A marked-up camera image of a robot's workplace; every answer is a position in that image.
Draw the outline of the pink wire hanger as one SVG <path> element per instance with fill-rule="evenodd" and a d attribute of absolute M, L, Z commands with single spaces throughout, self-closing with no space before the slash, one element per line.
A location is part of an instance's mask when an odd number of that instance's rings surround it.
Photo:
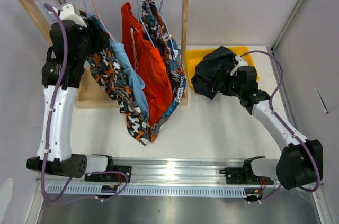
<path fill-rule="evenodd" d="M 95 2 L 94 0 L 91 0 L 91 3 L 92 3 L 92 6 L 93 6 L 93 9 L 94 9 L 94 12 L 98 18 L 98 20 L 101 22 L 101 24 L 103 25 L 105 31 L 108 33 L 109 37 L 112 39 L 113 43 L 116 43 L 116 39 L 113 37 L 113 35 L 111 34 L 110 30 L 107 28 L 107 26 L 104 24 L 100 14 L 99 14 L 99 11 L 97 10 L 96 6 L 95 6 Z"/>

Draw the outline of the dark navy shorts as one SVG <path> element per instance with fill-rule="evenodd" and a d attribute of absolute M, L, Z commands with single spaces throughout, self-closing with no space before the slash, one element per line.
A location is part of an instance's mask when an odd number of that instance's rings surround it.
<path fill-rule="evenodd" d="M 235 67 L 235 56 L 230 49 L 220 46 L 206 55 L 195 67 L 195 75 L 191 79 L 195 93 L 214 99 L 218 92 L 211 91 L 211 82 L 219 68 L 232 71 Z"/>

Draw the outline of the orange grey camo shorts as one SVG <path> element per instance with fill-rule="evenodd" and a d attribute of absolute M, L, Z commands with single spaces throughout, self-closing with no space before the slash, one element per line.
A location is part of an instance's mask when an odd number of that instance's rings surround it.
<path fill-rule="evenodd" d="M 84 11 L 79 13 L 84 21 L 91 16 L 86 17 Z M 99 53 L 95 53 L 87 59 L 92 78 L 110 99 L 117 101 L 120 113 L 126 117 L 127 132 L 141 145 L 147 145 L 152 141 L 151 125 L 139 109 L 133 90 L 126 82 L 126 75 L 119 68 L 118 63 L 101 58 Z"/>

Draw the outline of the light blue mesh shorts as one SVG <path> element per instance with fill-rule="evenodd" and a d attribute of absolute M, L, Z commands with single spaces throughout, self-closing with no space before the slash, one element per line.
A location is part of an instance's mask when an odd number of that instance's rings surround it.
<path fill-rule="evenodd" d="M 131 62 L 126 54 L 124 44 L 120 42 L 114 42 L 114 39 L 110 35 L 106 26 L 95 15 L 91 15 L 90 19 L 103 31 L 104 35 L 109 38 L 109 45 L 103 51 L 99 53 L 101 58 L 106 58 L 108 61 L 116 62 L 119 64 L 119 68 L 126 75 L 126 82 L 128 86 L 133 90 L 133 95 L 138 104 L 139 109 L 146 119 L 149 119 L 149 106 L 144 93 L 145 83 L 139 75 L 135 72 Z"/>

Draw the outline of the teal orange patterned shorts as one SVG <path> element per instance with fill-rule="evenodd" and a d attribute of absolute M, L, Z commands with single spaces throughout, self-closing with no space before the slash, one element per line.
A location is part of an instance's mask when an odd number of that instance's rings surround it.
<path fill-rule="evenodd" d="M 160 120 L 151 127 L 152 141 L 160 133 L 161 127 L 168 121 L 175 109 L 179 106 L 186 89 L 186 78 L 183 69 L 181 50 L 170 34 L 167 24 L 153 0 L 143 0 L 141 6 L 141 19 L 146 27 L 152 43 L 158 49 L 165 65 L 172 88 L 173 100 Z"/>

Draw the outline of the bright orange shorts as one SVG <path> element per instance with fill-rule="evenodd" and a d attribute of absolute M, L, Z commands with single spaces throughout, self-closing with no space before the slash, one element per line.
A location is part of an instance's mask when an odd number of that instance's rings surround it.
<path fill-rule="evenodd" d="M 173 93 L 161 55 L 144 37 L 143 25 L 131 12 L 131 4 L 121 6 L 122 43 L 132 68 L 144 81 L 149 106 L 149 124 L 155 125 L 172 104 Z"/>

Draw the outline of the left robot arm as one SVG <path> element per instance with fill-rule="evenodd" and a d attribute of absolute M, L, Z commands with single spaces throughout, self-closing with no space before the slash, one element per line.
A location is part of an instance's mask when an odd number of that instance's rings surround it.
<path fill-rule="evenodd" d="M 49 32 L 52 46 L 47 50 L 42 68 L 44 121 L 40 146 L 36 156 L 27 159 L 27 169 L 50 175 L 80 178 L 96 172 L 105 182 L 114 178 L 115 169 L 105 155 L 74 154 L 70 144 L 70 129 L 75 98 L 85 72 L 85 61 L 109 45 L 108 34 L 93 18 L 84 26 L 73 20 L 63 20 L 66 36 L 59 23 Z"/>

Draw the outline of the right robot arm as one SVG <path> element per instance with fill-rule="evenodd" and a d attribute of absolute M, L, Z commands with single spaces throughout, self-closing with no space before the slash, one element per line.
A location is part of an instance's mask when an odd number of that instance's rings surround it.
<path fill-rule="evenodd" d="M 287 190 L 314 184 L 315 192 L 323 178 L 323 146 L 309 140 L 274 107 L 271 96 L 258 88 L 257 72 L 252 66 L 240 66 L 232 73 L 218 69 L 210 89 L 239 99 L 240 105 L 269 132 L 281 150 L 278 159 L 253 157 L 244 161 L 242 178 L 255 183 L 264 176 L 277 180 Z"/>

